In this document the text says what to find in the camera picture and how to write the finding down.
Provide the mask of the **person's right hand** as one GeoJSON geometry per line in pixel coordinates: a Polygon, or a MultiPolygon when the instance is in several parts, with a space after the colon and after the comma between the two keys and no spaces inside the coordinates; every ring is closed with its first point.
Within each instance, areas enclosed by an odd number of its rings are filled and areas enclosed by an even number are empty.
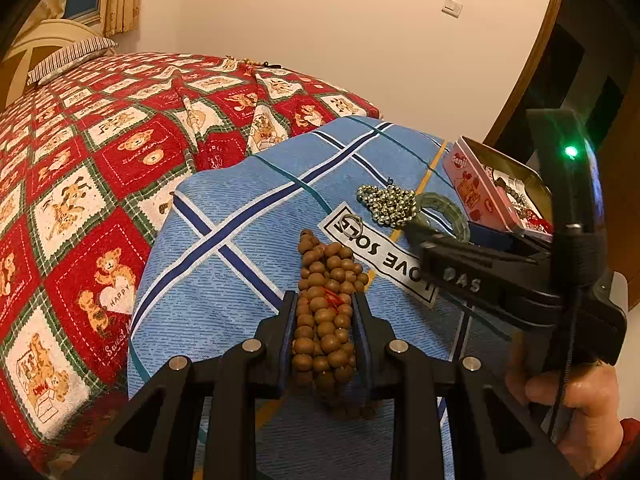
{"type": "MultiPolygon", "coordinates": [[[[524,334],[515,333],[506,366],[506,386],[518,402],[551,405],[559,387],[559,374],[528,377],[525,373],[524,334]]],[[[576,472],[586,478],[607,464],[623,443],[618,419],[620,388],[616,369],[608,364],[586,365],[570,372],[563,405],[573,411],[570,426],[558,448],[576,472]]]]}

